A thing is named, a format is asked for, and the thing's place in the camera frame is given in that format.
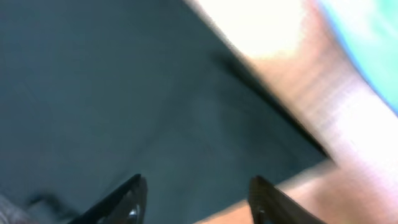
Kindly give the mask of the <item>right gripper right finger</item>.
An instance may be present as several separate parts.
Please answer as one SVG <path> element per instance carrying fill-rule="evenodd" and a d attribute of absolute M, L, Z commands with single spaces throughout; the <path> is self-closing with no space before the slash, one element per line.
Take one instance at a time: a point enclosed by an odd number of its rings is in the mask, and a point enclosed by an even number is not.
<path fill-rule="evenodd" d="M 259 175 L 250 180 L 248 204 L 254 224 L 323 224 Z"/>

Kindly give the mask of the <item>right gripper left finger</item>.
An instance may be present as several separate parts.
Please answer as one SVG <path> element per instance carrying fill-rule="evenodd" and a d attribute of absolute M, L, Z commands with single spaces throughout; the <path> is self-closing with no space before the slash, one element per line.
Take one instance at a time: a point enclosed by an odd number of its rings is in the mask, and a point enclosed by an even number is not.
<path fill-rule="evenodd" d="M 146 179 L 136 174 L 69 224 L 143 224 L 146 202 Z"/>

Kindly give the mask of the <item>black t-shirt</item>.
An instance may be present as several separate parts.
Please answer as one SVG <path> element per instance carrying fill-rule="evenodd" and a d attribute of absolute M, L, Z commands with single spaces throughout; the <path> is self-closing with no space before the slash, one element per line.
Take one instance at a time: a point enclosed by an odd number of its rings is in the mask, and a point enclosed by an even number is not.
<path fill-rule="evenodd" d="M 85 211 L 134 174 L 194 223 L 326 158 L 182 1 L 1 0 L 1 193 Z"/>

